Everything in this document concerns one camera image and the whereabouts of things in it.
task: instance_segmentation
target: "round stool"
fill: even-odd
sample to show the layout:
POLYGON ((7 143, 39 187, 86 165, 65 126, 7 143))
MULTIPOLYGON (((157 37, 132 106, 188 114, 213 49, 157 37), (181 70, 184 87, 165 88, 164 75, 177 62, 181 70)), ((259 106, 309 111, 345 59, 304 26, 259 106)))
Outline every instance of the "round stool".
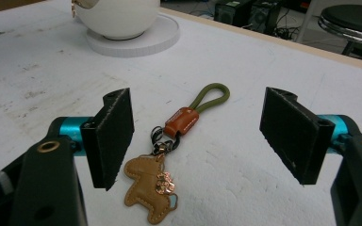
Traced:
POLYGON ((340 5, 325 8, 321 12, 319 26, 348 41, 342 52, 347 56, 353 50, 356 42, 362 43, 362 6, 340 5))

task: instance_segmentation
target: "keychain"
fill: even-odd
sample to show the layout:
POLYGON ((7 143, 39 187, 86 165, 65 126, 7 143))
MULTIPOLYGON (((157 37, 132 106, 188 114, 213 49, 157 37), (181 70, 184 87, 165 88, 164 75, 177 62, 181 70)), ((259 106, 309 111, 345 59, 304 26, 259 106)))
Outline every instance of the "keychain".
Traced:
POLYGON ((125 195, 125 205, 140 203, 145 206, 149 210, 148 221, 151 224, 160 223, 167 214, 177 208, 178 196, 174 193, 173 179, 169 172, 164 171, 165 157, 178 147, 180 137, 198 121, 200 113, 224 103, 229 96, 230 91, 225 85, 207 85, 189 107, 182 107, 175 112, 166 121, 164 128, 157 126, 152 130, 152 153, 131 159, 124 166, 125 175, 135 180, 125 195), (223 96, 199 105, 212 89, 219 89, 223 96), (164 134, 171 139, 161 142, 164 134))

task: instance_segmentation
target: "white table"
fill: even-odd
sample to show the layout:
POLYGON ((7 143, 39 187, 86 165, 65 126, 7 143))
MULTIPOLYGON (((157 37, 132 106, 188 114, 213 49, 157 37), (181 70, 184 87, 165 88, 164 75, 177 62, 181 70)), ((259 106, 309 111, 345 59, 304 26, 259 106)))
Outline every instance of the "white table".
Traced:
MULTIPOLYGON (((59 116, 94 116, 102 97, 130 87, 135 134, 127 161, 149 153, 153 127, 189 105, 205 85, 231 90, 204 112, 166 159, 177 210, 162 225, 335 225, 330 186, 340 156, 327 155, 318 184, 300 186, 259 131, 265 87, 291 91, 317 114, 345 114, 362 130, 362 61, 163 9, 181 38, 152 56, 94 53, 70 1, 0 12, 0 169, 46 134, 59 116)), ((147 225, 126 207, 122 172, 94 189, 86 158, 75 159, 90 225, 147 225)))

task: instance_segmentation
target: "small charm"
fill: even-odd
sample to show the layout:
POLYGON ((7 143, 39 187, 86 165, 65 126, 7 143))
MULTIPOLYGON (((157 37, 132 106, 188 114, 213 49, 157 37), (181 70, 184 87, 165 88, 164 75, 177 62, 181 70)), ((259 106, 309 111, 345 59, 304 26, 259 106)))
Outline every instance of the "small charm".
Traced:
POLYGON ((169 172, 162 172, 157 176, 156 192, 160 195, 170 195, 174 192, 175 185, 169 172))
POLYGON ((125 175, 135 180, 125 195, 124 203, 127 206, 139 203, 148 208, 151 224, 160 223, 177 208, 178 197, 173 193, 173 180, 170 173, 163 170, 164 155, 142 155, 129 160, 124 166, 125 175))

